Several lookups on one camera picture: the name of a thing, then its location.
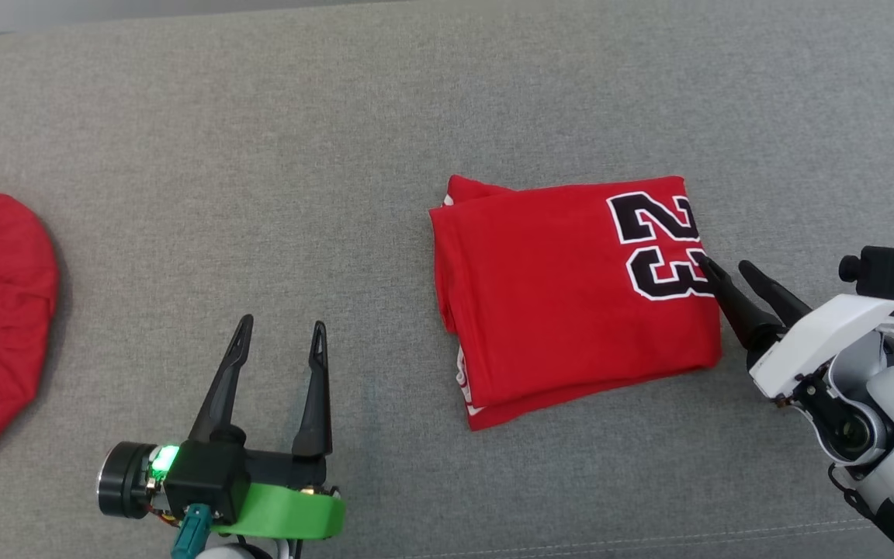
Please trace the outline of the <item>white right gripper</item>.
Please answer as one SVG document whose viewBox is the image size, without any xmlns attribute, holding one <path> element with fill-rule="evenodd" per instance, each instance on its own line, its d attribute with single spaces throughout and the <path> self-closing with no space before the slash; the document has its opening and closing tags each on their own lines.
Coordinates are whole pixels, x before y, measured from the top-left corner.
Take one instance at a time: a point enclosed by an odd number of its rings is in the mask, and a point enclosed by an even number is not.
<svg viewBox="0 0 894 559">
<path fill-rule="evenodd" d="M 775 318 L 745 297 L 713 259 L 699 257 L 699 268 L 742 347 L 770 348 L 750 368 L 751 378 L 765 397 L 792 396 L 802 379 L 823 364 L 830 365 L 837 395 L 858 390 L 885 367 L 879 329 L 894 325 L 894 300 L 840 294 L 813 311 L 783 284 L 742 259 L 739 272 L 756 296 L 770 305 Z M 783 332 L 781 323 L 791 328 L 776 343 Z"/>
</svg>

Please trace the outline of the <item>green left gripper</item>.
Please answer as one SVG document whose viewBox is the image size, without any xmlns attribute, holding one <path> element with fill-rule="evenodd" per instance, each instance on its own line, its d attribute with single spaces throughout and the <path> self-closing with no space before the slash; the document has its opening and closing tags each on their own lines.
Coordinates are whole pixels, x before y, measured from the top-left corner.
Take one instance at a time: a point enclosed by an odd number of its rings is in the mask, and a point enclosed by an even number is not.
<svg viewBox="0 0 894 559">
<path fill-rule="evenodd" d="M 189 431 L 189 441 L 245 445 L 244 430 L 233 424 L 233 410 L 252 333 L 253 316 L 241 316 Z M 333 452 L 333 439 L 327 330 L 323 321 L 314 325 L 307 370 L 310 382 L 300 428 L 293 441 L 294 455 L 248 451 L 246 470 L 251 475 L 251 487 L 237 522 L 216 525 L 217 534 L 320 540 L 337 536 L 343 530 L 345 502 L 336 486 L 326 486 L 326 456 Z"/>
</svg>

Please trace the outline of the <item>red jersey number 23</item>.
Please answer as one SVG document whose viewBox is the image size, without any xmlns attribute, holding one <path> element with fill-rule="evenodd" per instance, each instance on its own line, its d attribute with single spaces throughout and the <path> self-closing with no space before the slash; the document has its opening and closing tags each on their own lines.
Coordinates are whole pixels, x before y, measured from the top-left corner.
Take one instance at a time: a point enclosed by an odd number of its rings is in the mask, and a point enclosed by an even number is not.
<svg viewBox="0 0 894 559">
<path fill-rule="evenodd" d="M 515 190 L 453 175 L 429 216 L 473 431 L 722 357 L 680 176 Z"/>
</svg>

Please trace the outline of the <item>grey fabric sofa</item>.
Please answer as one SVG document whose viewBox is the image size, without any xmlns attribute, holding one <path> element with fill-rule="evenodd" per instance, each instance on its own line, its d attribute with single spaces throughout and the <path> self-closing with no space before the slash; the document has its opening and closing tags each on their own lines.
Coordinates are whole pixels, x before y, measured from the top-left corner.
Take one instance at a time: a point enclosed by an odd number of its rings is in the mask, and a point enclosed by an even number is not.
<svg viewBox="0 0 894 559">
<path fill-rule="evenodd" d="M 345 528 L 306 559 L 894 559 L 767 403 L 710 371 L 471 432 L 434 289 L 450 175 L 681 175 L 706 250 L 805 302 L 894 245 L 894 0 L 395 2 L 0 36 L 0 192 L 61 285 L 0 439 L 0 559 L 169 559 L 103 516 L 115 443 L 187 436 L 238 319 L 234 420 L 289 449 L 327 326 Z"/>
</svg>

